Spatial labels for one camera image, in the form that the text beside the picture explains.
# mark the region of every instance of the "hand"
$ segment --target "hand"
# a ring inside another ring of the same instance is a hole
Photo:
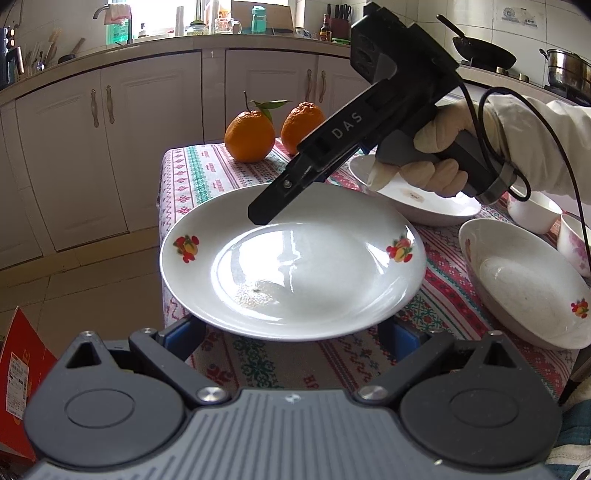
[[[501,152],[501,127],[496,114],[487,105],[484,109],[484,120],[491,146],[497,152]],[[441,107],[437,116],[417,132],[414,137],[414,147],[423,153],[441,152],[454,142],[462,130],[468,130],[476,136],[472,116],[465,100]],[[428,192],[435,192],[441,197],[455,197],[462,191],[468,180],[468,174],[459,170],[457,161],[452,158],[436,164],[418,161],[403,167],[376,161],[369,174],[369,189],[375,192],[383,189],[397,173],[400,173],[400,176],[410,185]]]

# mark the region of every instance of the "knife block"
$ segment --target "knife block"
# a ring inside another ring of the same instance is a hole
[[[351,24],[343,18],[329,18],[329,26],[333,38],[348,40],[351,35]]]

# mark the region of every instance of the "white cabinet door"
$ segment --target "white cabinet door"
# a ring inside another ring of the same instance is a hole
[[[286,51],[230,50],[226,52],[226,125],[246,109],[249,100],[291,100],[271,110],[279,137],[287,115],[300,102],[314,98],[316,55]]]
[[[4,137],[0,135],[0,268],[41,256],[12,175]]]
[[[171,148],[203,143],[201,53],[100,71],[109,151],[129,231],[158,225],[160,166]]]
[[[31,185],[56,250],[125,232],[99,71],[18,99],[17,116]]]
[[[369,83],[353,69],[349,59],[318,56],[316,104],[327,117],[367,87]]]

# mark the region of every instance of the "cable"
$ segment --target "cable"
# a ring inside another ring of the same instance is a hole
[[[514,96],[520,102],[522,102],[527,108],[529,108],[531,110],[531,112],[546,127],[546,130],[548,130],[548,132],[550,133],[550,135],[554,139],[556,146],[558,147],[558,151],[560,152],[560,155],[562,156],[562,159],[566,165],[566,168],[569,171],[570,180],[573,182],[574,195],[577,200],[577,206],[579,207],[579,217],[581,220],[581,227],[583,229],[583,239],[584,239],[584,243],[585,243],[585,250],[587,252],[587,262],[589,264],[589,269],[591,270],[591,251],[589,249],[589,239],[587,238],[587,225],[585,223],[585,218],[584,218],[584,213],[583,213],[583,202],[581,201],[579,187],[577,185],[576,178],[574,177],[573,167],[570,165],[570,161],[569,161],[568,156],[566,155],[566,152],[564,151],[564,147],[562,146],[562,143],[560,143],[558,135],[556,135],[556,132],[554,132],[554,129],[552,129],[552,126],[548,123],[548,120],[546,120],[542,116],[542,114],[531,104],[530,101],[528,101],[526,98],[524,98],[522,95],[520,95],[516,91],[505,88],[505,87],[493,87],[493,88],[488,89],[484,93],[482,98],[480,99],[480,103],[478,104],[478,115],[477,115],[476,110],[474,108],[474,104],[472,103],[472,99],[470,98],[470,93],[468,92],[468,89],[467,89],[466,85],[464,84],[463,79],[459,75],[457,75],[457,78],[459,79],[460,90],[462,90],[462,93],[464,94],[464,97],[466,98],[466,102],[468,104],[468,110],[470,110],[470,115],[472,116],[472,121],[474,123],[474,129],[476,131],[478,143],[480,144],[480,149],[482,150],[482,155],[485,159],[486,166],[488,167],[488,169],[490,170],[491,173],[498,174],[497,170],[494,168],[494,166],[491,162],[491,159],[489,158],[489,155],[491,155],[501,165],[505,164],[507,162],[507,160],[504,159],[501,155],[499,155],[495,151],[495,149],[491,145],[488,135],[486,134],[486,129],[485,129],[485,125],[484,125],[484,105],[486,103],[486,99],[488,97],[490,97],[490,95],[493,95],[496,93],[499,95]],[[530,183],[525,178],[525,175],[523,175],[523,173],[521,173],[521,171],[519,171],[515,166],[513,166],[513,167],[515,169],[515,174],[525,184],[525,196],[522,197],[522,196],[515,194],[515,192],[512,189],[508,190],[509,194],[515,200],[519,200],[520,202],[526,202],[531,197]]]

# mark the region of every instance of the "tablecloth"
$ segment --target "tablecloth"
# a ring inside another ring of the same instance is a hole
[[[272,181],[289,160],[279,140],[267,159],[255,164],[234,161],[223,144],[168,151],[161,170],[161,241],[192,208],[224,192]],[[346,166],[329,181],[358,189]],[[483,207],[478,216],[511,221],[504,200]],[[420,291],[399,312],[400,318],[421,330],[445,329],[461,339],[479,339],[485,332],[499,327],[470,283],[457,240],[459,227],[417,225],[416,228],[427,252],[427,274]],[[545,239],[556,244],[556,232]],[[166,326],[188,313],[164,284],[163,304]],[[558,398],[577,351],[543,350],[510,337]],[[375,327],[342,338],[305,343],[265,342],[208,327],[206,339],[188,361],[230,391],[239,387],[353,391],[395,364],[381,348]]]

